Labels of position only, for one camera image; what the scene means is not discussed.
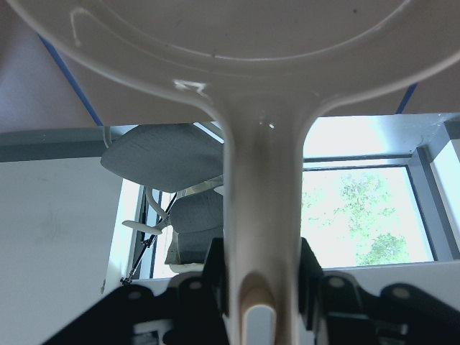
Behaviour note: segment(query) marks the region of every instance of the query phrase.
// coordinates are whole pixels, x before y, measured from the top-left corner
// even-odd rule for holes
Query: blue tape
[[[98,125],[98,126],[103,126],[101,119],[99,118],[98,114],[94,110],[93,106],[91,103],[89,103],[89,100],[86,98],[85,94],[81,90],[80,86],[78,85],[77,81],[73,77],[72,73],[69,71],[67,65],[65,64],[64,60],[59,56],[59,53],[57,50],[49,43],[47,40],[45,40],[43,37],[39,36],[39,38],[42,40],[43,45],[46,47],[47,51],[53,58],[53,60],[56,62],[56,65],[59,67],[63,75],[67,78],[67,81],[69,82],[70,86],[72,86],[73,90],[79,97],[81,103],[85,106],[86,110],[88,113],[91,115],[93,118],[93,121]]]
[[[398,106],[398,108],[396,109],[396,112],[395,114],[402,114],[403,111],[404,111],[404,108],[405,106],[408,104],[409,100],[410,100],[410,97],[412,96],[412,94],[414,93],[415,91],[415,88],[417,88],[417,83],[415,84],[412,84],[411,86],[408,87],[408,89],[406,90],[405,94],[404,94],[404,97],[402,98],[401,100],[401,103],[400,105]]]

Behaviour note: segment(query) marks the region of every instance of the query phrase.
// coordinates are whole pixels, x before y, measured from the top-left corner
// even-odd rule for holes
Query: round bolt
[[[194,280],[189,284],[188,287],[190,290],[200,290],[203,287],[203,284],[201,284],[201,282],[198,280]]]
[[[141,298],[141,293],[139,291],[133,291],[128,294],[128,299],[130,300],[139,300]]]
[[[342,288],[345,286],[345,282],[342,278],[339,277],[332,277],[329,279],[329,285],[333,288]]]
[[[395,287],[392,292],[393,296],[401,298],[402,300],[407,300],[410,297],[408,289],[405,289],[403,287]]]

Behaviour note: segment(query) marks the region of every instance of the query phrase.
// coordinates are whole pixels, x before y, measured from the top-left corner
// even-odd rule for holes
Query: black bracket
[[[202,274],[178,275],[158,296],[147,287],[122,286],[45,345],[228,345],[227,305],[224,243],[214,239]],[[317,344],[454,345],[460,339],[457,310],[407,284],[371,295],[350,275],[323,272],[304,239],[299,312]]]

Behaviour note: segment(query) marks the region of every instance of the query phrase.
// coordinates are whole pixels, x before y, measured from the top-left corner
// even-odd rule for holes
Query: window
[[[323,267],[433,260],[406,167],[304,171],[301,216]]]

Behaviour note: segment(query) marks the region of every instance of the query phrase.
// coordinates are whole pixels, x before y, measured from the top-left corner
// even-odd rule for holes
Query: gray seat cushion
[[[170,220],[174,231],[179,234],[222,228],[222,195],[209,189],[177,199],[171,207]]]
[[[215,237],[222,237],[223,235],[222,227],[178,234],[180,263],[203,263],[208,254],[212,239]]]
[[[222,144],[192,124],[141,125],[115,141],[101,164],[127,180],[174,193],[222,175]]]

